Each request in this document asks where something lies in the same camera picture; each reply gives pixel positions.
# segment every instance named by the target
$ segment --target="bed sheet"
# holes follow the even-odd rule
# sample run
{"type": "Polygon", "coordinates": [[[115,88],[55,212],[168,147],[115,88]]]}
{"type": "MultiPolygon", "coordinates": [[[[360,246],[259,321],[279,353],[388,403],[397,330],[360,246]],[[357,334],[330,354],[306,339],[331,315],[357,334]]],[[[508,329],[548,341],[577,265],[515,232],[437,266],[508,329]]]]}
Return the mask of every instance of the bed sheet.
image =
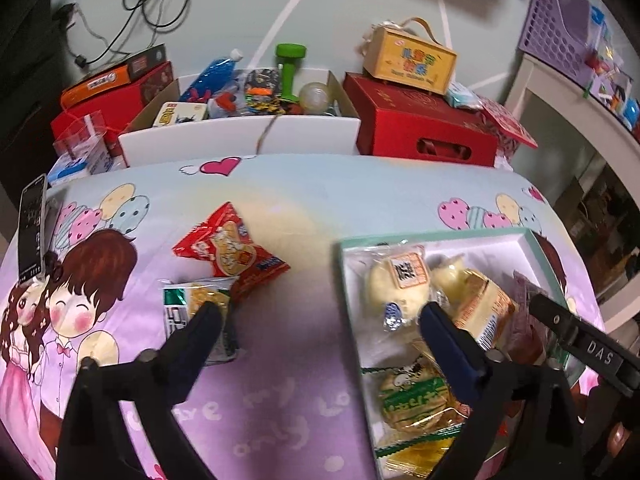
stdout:
{"type": "MultiPolygon", "coordinates": [[[[15,288],[15,237],[0,269],[0,419],[44,480],[54,475],[56,424],[77,363],[90,354],[127,362],[162,345],[158,280],[210,276],[207,262],[177,258],[171,247],[226,201],[254,241],[291,270],[238,309],[238,359],[204,368],[189,399],[174,409],[220,479],[376,477],[342,307],[336,245],[342,238],[528,227],[546,240],[567,301],[603,328],[564,226],[535,187],[507,171],[261,155],[132,168],[52,189],[49,197],[62,206],[51,249],[71,285],[15,288]],[[51,318],[60,301],[74,314],[53,323],[57,333],[51,318]],[[18,315],[25,308],[31,318],[18,315]]],[[[581,390],[594,382],[587,370],[581,390]]],[[[122,409],[147,475],[164,478],[133,405],[122,409]]]]}

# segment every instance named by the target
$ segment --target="green dumbbell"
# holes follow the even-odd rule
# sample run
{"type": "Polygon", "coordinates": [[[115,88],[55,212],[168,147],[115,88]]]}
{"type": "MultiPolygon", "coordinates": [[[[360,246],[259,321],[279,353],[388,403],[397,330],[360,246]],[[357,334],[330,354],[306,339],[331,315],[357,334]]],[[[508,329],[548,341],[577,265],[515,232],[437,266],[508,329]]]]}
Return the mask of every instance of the green dumbbell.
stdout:
{"type": "Polygon", "coordinates": [[[297,103],[298,98],[293,95],[293,75],[296,73],[296,60],[306,56],[306,46],[295,43],[279,43],[276,45],[276,56],[280,58],[282,73],[282,99],[297,103]]]}

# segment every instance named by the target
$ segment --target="mobile phone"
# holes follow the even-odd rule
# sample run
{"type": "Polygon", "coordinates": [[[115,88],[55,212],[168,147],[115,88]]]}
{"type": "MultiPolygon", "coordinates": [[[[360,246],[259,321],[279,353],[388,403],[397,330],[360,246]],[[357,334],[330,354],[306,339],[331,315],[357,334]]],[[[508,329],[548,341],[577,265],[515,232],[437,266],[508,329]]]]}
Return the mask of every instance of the mobile phone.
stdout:
{"type": "Polygon", "coordinates": [[[20,196],[18,213],[18,282],[43,279],[45,273],[44,224],[47,175],[28,184],[20,196]]]}

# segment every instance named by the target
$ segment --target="purple plastic basket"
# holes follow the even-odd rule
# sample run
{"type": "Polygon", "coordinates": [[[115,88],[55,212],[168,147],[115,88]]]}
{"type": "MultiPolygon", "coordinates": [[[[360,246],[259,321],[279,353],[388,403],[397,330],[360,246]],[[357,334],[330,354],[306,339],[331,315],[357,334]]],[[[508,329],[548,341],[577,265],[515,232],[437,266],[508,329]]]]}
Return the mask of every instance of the purple plastic basket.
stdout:
{"type": "Polygon", "coordinates": [[[590,19],[587,0],[531,0],[518,48],[584,88],[593,74],[584,63],[590,19]]]}

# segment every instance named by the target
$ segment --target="clear plastic ball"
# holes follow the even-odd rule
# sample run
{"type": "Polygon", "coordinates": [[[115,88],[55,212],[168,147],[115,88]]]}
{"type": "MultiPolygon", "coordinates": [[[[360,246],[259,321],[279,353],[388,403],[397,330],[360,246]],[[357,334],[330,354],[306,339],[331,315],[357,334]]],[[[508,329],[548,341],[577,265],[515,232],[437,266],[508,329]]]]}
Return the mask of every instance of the clear plastic ball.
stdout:
{"type": "Polygon", "coordinates": [[[329,87],[324,83],[307,83],[300,89],[300,106],[308,115],[323,114],[331,104],[329,87]]]}

